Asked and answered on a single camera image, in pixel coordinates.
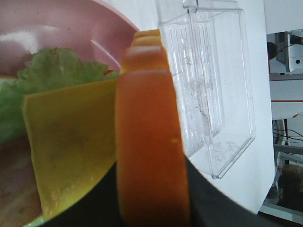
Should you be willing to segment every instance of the plastic box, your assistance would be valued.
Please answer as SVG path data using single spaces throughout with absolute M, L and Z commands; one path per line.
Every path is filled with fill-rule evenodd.
M 158 0 L 157 10 L 185 154 L 220 179 L 255 138 L 244 12 L 225 0 Z

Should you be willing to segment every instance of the transparent plastic lid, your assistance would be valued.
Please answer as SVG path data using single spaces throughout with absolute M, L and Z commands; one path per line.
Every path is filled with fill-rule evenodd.
M 220 179 L 255 138 L 244 12 L 226 0 L 158 0 L 157 8 L 185 154 Z

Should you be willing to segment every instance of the green lettuce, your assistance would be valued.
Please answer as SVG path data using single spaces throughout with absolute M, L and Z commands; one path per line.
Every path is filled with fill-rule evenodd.
M 119 73 L 97 61 L 81 62 L 70 49 L 43 49 L 33 54 L 29 67 L 18 72 L 18 79 L 0 88 L 0 144 L 27 135 L 22 116 L 26 94 L 114 79 Z

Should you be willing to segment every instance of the cheese slice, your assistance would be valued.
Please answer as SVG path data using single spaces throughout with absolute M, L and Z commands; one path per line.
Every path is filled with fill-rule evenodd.
M 116 80 L 25 97 L 23 115 L 45 220 L 88 193 L 116 160 Z
M 176 93 L 159 30 L 138 32 L 116 88 L 117 187 L 125 226 L 190 226 Z

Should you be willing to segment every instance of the white table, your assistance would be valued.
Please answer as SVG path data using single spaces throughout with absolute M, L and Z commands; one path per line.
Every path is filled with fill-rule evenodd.
M 139 30 L 157 28 L 154 0 L 105 0 Z M 231 199 L 257 213 L 274 179 L 274 152 L 263 0 L 239 0 L 246 16 L 256 138 L 221 180 L 204 175 Z

